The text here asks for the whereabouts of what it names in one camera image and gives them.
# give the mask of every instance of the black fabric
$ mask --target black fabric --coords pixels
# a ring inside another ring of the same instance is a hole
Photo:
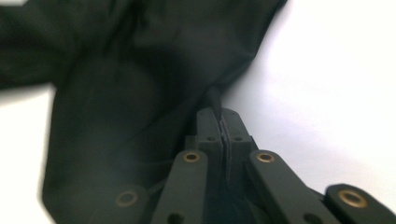
[[[0,7],[0,89],[56,87],[43,185],[54,220],[128,223],[112,214],[112,193],[167,176],[206,90],[246,70],[283,3],[30,0]]]

